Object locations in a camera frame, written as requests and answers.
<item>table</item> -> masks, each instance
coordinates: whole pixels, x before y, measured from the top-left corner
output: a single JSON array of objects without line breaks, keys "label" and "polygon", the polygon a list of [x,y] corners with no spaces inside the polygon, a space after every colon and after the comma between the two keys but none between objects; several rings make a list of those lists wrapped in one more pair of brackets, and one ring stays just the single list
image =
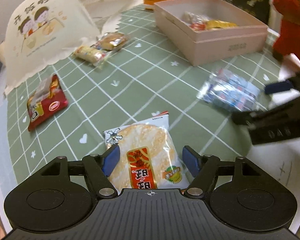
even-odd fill
[{"label": "table", "polygon": [[[232,124],[226,111],[199,102],[196,94],[217,68],[227,68],[260,89],[276,81],[280,68],[268,50],[272,34],[263,53],[192,67],[142,5],[123,13],[119,30],[133,37],[133,43],[109,58],[102,70],[68,57],[8,95],[8,140],[18,184],[59,155],[72,161],[103,153],[104,130],[162,111],[169,111],[169,132],[179,154],[190,145],[225,161],[247,155],[251,142],[246,128]],[[52,73],[58,74],[69,106],[29,133],[26,101]],[[258,105],[267,108],[269,101],[261,94]]]}]

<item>canvas bag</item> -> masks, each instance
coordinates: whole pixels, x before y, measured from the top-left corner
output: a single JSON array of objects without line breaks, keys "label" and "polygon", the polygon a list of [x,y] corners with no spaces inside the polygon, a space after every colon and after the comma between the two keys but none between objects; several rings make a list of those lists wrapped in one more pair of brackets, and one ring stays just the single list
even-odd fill
[{"label": "canvas bag", "polygon": [[8,94],[47,65],[100,35],[79,0],[25,0],[8,23],[4,56]]}]

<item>white heart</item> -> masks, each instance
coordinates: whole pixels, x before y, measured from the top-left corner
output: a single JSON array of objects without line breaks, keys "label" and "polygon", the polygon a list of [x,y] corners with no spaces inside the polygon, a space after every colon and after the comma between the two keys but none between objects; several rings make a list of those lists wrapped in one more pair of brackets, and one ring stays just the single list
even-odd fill
[{"label": "white heart", "polygon": [[263,74],[263,79],[264,79],[265,81],[269,81],[269,80],[270,80],[266,74]]},{"label": "white heart", "polygon": [[151,113],[151,114],[152,114],[152,116],[156,116],[156,115],[160,114],[160,112],[156,111],[155,113]]},{"label": "white heart", "polygon": [[82,135],[82,137],[79,140],[80,143],[87,143],[87,134],[85,133],[84,135]]}]

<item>rice cracker package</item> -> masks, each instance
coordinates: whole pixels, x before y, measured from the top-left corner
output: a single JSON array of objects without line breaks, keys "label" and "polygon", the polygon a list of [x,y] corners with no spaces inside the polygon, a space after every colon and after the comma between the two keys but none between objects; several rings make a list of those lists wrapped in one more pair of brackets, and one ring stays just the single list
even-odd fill
[{"label": "rice cracker package", "polygon": [[60,87],[58,76],[54,74],[42,80],[27,101],[30,116],[28,131],[34,130],[37,125],[67,106],[68,101]]},{"label": "rice cracker package", "polygon": [[120,147],[120,160],[109,177],[118,193],[123,188],[185,189],[189,182],[168,133],[169,114],[105,131],[106,146]]}]

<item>cartoon child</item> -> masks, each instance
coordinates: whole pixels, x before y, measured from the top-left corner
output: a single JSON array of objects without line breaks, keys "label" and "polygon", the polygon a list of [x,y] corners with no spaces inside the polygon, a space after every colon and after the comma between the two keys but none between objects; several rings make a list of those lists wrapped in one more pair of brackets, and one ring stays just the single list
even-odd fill
[{"label": "cartoon child", "polygon": [[42,27],[46,23],[49,22],[48,16],[49,16],[49,9],[48,7],[41,7],[39,10],[36,11],[34,15],[34,20],[38,24],[38,28]]},{"label": "cartoon child", "polygon": [[27,38],[33,33],[33,27],[34,27],[34,22],[28,16],[26,19],[23,20],[18,30],[20,30],[24,38]]}]

